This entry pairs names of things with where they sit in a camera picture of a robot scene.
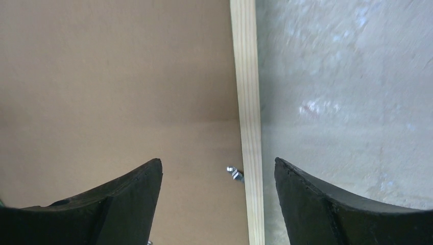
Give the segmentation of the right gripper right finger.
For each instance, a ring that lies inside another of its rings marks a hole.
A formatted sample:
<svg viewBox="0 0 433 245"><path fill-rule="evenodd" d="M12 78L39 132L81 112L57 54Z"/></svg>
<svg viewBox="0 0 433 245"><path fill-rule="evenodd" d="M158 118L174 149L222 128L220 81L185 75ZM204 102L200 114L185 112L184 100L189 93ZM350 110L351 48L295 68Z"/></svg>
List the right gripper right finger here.
<svg viewBox="0 0 433 245"><path fill-rule="evenodd" d="M281 158L274 177L291 244L432 244L432 211L356 195Z"/></svg>

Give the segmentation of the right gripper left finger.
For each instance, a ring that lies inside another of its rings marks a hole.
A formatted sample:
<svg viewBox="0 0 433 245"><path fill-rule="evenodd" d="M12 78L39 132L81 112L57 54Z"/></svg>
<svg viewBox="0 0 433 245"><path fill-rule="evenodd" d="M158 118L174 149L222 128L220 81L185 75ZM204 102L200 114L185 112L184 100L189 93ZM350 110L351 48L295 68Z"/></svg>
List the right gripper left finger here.
<svg viewBox="0 0 433 245"><path fill-rule="evenodd" d="M158 158L49 206L1 208L1 244L148 244L162 183Z"/></svg>

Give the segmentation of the brown cardboard backing board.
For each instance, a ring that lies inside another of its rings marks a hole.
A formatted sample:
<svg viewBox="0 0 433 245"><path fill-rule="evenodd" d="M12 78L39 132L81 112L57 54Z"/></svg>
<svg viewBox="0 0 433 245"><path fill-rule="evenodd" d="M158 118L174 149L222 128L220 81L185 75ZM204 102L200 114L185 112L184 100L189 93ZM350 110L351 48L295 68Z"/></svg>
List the brown cardboard backing board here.
<svg viewBox="0 0 433 245"><path fill-rule="evenodd" d="M47 206L153 158L154 244L248 244L228 1L1 1L1 200Z"/></svg>

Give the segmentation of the green wooden picture frame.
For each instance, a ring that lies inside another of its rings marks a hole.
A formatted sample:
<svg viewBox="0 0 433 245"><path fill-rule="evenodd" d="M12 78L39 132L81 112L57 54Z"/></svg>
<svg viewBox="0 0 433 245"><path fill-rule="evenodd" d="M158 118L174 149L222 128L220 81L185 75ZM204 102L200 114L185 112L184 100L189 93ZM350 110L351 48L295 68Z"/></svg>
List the green wooden picture frame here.
<svg viewBox="0 0 433 245"><path fill-rule="evenodd" d="M254 0L230 1L249 243L265 244L261 121Z"/></svg>

